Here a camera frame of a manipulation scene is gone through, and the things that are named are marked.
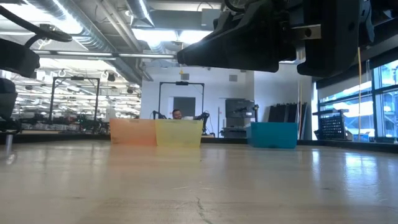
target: glass window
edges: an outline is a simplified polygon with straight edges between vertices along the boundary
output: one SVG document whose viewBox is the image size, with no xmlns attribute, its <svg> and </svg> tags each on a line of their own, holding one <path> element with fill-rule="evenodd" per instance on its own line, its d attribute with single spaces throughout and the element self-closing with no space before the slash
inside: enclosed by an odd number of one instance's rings
<svg viewBox="0 0 398 224">
<path fill-rule="evenodd" d="M 382 88 L 382 87 L 387 87 L 387 86 L 392 86 L 398 84 L 398 60 L 394 62 L 387 63 L 385 65 L 382 65 L 378 68 L 376 68 L 375 74 L 377 75 L 377 72 L 379 72 L 379 82 L 376 84 L 376 88 Z"/>
<path fill-rule="evenodd" d="M 347 100 L 339 103 L 326 105 L 321 110 L 330 109 L 347 109 L 344 113 L 345 126 L 348 131 L 353 134 L 358 134 L 359 130 L 359 98 Z M 374 137 L 374 122 L 373 122 L 373 101 L 372 96 L 361 97 L 361 134 L 369 134 L 369 137 Z"/>
<path fill-rule="evenodd" d="M 398 137 L 398 91 L 382 95 L 384 137 Z"/>
<path fill-rule="evenodd" d="M 364 82 L 361 84 L 361 93 L 364 93 L 366 91 L 371 91 L 371 90 L 372 90 L 372 81 Z M 324 102 L 331 101 L 331 100 L 337 100 L 342 97 L 352 96 L 352 95 L 355 95 L 358 93 L 359 93 L 359 85 L 356 85 L 354 87 L 348 88 L 348 89 L 343 90 L 334 95 L 331 95 L 324 99 L 321 99 L 320 101 L 321 101 L 321 103 L 324 103 Z"/>
</svg>

